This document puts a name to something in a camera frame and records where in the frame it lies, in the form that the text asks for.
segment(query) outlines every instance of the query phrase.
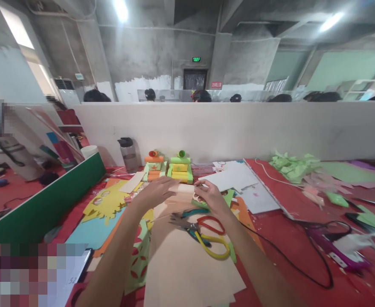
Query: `blue paper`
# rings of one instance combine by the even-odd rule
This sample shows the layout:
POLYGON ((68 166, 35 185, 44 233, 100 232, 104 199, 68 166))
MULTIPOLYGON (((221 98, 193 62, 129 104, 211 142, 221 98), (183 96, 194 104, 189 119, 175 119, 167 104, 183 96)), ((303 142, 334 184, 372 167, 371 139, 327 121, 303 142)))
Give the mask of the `blue paper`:
POLYGON ((94 218, 84 223, 79 223, 65 243, 87 243, 87 248, 100 249, 124 210, 125 208, 122 208, 117 212, 115 218, 109 220, 108 226, 105 225, 105 218, 94 218))

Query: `white cup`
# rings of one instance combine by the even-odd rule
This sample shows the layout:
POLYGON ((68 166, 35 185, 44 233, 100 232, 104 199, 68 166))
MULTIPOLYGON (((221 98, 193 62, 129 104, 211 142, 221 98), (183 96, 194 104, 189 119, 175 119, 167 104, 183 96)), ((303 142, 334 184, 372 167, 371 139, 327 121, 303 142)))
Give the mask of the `white cup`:
POLYGON ((83 147, 81 149, 82 154, 84 155, 85 159, 88 159, 90 156, 94 155, 95 153, 99 152, 98 146, 96 145, 90 145, 83 147))

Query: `scissors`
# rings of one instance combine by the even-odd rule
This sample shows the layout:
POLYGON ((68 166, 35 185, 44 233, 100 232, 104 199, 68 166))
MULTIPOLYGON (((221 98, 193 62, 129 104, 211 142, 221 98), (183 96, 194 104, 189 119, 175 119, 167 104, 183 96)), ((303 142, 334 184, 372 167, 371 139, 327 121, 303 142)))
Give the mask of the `scissors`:
POLYGON ((187 220, 184 220, 183 219, 184 217, 185 216, 183 216, 182 214, 172 213, 169 223, 175 224, 179 226, 180 228, 186 230, 189 233, 189 235, 191 235, 196 241, 200 243, 200 245, 204 248, 206 253, 208 253, 211 257, 218 259, 218 260, 225 260, 230 256, 230 248, 224 239, 220 237, 210 237, 210 236, 203 235, 200 233, 199 226, 203 226, 203 227, 206 227, 207 229, 212 230, 218 235, 224 235, 226 231, 224 230, 223 225, 220 223, 218 219, 216 219, 213 216, 206 215, 206 216, 198 218, 197 223, 190 223, 187 220), (217 222, 220 225, 222 230, 215 229, 211 227, 210 225, 206 224, 204 222, 206 220, 213 220, 217 222), (216 254, 215 252, 212 252, 210 249, 208 249, 208 247, 211 247, 210 242, 223 244, 224 247, 226 248, 226 252, 224 254, 216 254))

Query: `red scissors handle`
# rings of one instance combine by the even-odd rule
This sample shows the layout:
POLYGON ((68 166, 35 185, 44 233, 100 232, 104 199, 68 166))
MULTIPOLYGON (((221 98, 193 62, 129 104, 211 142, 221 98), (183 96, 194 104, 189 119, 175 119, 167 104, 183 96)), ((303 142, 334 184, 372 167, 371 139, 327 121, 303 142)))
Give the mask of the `red scissors handle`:
POLYGON ((224 235, 224 234, 226 233, 226 230, 224 229, 224 227, 223 227, 223 225, 220 223, 220 221, 219 221, 218 219, 216 219, 215 217, 213 217, 213 216, 206 215, 206 216, 204 216, 204 217, 200 217, 200 218, 197 219, 197 223, 198 223, 199 225, 202 225, 203 227, 206 227, 206 228, 208 228, 208 229, 214 231, 214 232, 215 232, 216 234, 218 234, 218 235, 224 235), (206 221, 206 220, 213 220, 213 221, 217 222, 217 224, 220 225, 220 228, 221 228, 222 230, 220 231, 220 230, 218 230, 218 229, 216 229, 216 228, 214 228, 214 227, 211 227, 209 224, 204 223, 204 221, 206 221))

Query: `yellow scissors handle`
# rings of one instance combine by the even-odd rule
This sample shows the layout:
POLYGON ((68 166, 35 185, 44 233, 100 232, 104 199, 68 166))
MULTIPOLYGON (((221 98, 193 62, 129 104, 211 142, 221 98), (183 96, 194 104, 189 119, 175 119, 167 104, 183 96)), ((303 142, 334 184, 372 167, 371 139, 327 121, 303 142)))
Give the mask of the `yellow scissors handle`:
POLYGON ((225 240, 223 240, 221 238, 218 238, 218 237, 209 237, 209 236, 206 236, 206 235, 200 236, 197 231, 195 231, 195 235, 196 235, 197 239, 199 240, 200 244, 202 245, 202 247, 204 248, 204 250, 210 256, 212 256, 213 258, 218 259, 218 260, 225 260, 230 256, 230 248, 229 248, 229 245, 227 244, 227 242, 225 240), (212 252, 210 249, 207 248, 206 245, 204 245, 202 238, 205 239, 205 240, 208 240, 210 242, 216 242, 216 243, 223 244, 224 247, 226 248, 226 252, 222 255, 219 255, 219 254, 216 254, 216 253, 212 252))

